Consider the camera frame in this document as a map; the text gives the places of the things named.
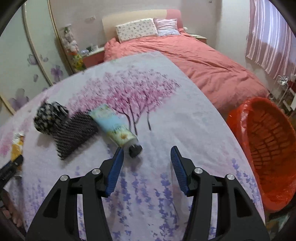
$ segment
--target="pillow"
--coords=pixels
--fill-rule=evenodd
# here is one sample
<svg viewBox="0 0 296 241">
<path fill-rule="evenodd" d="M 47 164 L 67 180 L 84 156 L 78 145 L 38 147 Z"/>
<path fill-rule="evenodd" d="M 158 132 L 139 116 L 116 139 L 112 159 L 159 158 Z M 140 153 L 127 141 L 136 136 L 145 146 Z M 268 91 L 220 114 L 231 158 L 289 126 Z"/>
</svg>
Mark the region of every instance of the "pillow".
<svg viewBox="0 0 296 241">
<path fill-rule="evenodd" d="M 120 43 L 140 37 L 157 36 L 152 18 L 141 19 L 115 26 Z"/>
<path fill-rule="evenodd" d="M 158 36 L 180 35 L 177 28 L 177 19 L 157 19 L 154 18 Z"/>
</svg>

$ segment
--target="power outlet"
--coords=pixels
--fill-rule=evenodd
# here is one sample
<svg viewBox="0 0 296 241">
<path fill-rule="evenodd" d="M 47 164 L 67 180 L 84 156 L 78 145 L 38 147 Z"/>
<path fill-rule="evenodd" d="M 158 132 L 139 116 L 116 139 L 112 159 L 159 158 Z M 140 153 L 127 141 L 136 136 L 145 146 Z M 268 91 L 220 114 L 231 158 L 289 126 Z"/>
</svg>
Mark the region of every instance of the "power outlet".
<svg viewBox="0 0 296 241">
<path fill-rule="evenodd" d="M 90 22 L 90 21 L 93 21 L 95 19 L 96 19 L 96 16 L 93 15 L 93 16 L 90 16 L 89 18 L 86 18 L 85 21 Z"/>
</svg>

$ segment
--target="pink bedsheet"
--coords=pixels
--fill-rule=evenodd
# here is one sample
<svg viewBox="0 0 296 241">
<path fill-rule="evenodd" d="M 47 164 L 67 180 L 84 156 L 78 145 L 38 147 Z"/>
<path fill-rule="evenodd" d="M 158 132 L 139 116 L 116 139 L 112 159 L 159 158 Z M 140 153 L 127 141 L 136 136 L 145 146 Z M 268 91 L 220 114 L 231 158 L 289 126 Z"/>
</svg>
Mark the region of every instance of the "pink bedsheet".
<svg viewBox="0 0 296 241">
<path fill-rule="evenodd" d="M 238 63 L 183 31 L 181 35 L 143 37 L 105 45 L 104 61 L 149 51 L 160 51 L 177 65 L 225 116 L 244 100 L 266 97 L 259 79 Z"/>
</svg>

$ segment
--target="red plastic bag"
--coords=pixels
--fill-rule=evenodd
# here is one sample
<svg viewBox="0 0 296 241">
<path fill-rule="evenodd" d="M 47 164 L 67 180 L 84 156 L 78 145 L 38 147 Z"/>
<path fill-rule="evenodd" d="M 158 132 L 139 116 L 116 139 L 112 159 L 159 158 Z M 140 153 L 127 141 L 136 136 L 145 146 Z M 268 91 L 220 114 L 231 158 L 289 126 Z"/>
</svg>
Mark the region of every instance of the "red plastic bag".
<svg viewBox="0 0 296 241">
<path fill-rule="evenodd" d="M 281 210 L 296 190 L 296 134 L 286 115 L 269 99 L 255 97 L 226 122 L 253 170 L 265 211 Z"/>
</svg>

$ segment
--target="purple flower print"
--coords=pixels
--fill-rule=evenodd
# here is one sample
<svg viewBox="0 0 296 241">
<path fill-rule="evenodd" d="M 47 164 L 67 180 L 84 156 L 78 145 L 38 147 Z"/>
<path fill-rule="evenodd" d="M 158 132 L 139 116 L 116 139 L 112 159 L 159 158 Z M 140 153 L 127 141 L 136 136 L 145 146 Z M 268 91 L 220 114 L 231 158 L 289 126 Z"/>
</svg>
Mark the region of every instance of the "purple flower print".
<svg viewBox="0 0 296 241">
<path fill-rule="evenodd" d="M 39 76 L 37 74 L 34 74 L 33 81 L 36 83 L 38 78 L 39 78 Z"/>
<path fill-rule="evenodd" d="M 15 93 L 15 99 L 10 98 L 8 102 L 11 104 L 11 107 L 17 111 L 21 107 L 23 107 L 27 102 L 29 102 L 29 98 L 25 96 L 25 90 L 24 89 L 17 89 Z"/>
<path fill-rule="evenodd" d="M 61 67 L 59 65 L 56 65 L 55 68 L 52 68 L 50 73 L 54 77 L 55 82 L 59 82 L 63 77 L 63 71 L 61 70 Z"/>
<path fill-rule="evenodd" d="M 29 54 L 28 62 L 29 62 L 29 66 L 37 65 L 37 59 L 35 58 L 34 55 Z"/>
<path fill-rule="evenodd" d="M 43 62 L 45 62 L 45 63 L 48 61 L 48 58 L 47 58 L 47 57 L 43 58 L 43 57 L 42 57 L 42 54 L 40 55 L 40 59 L 41 59 Z"/>
</svg>

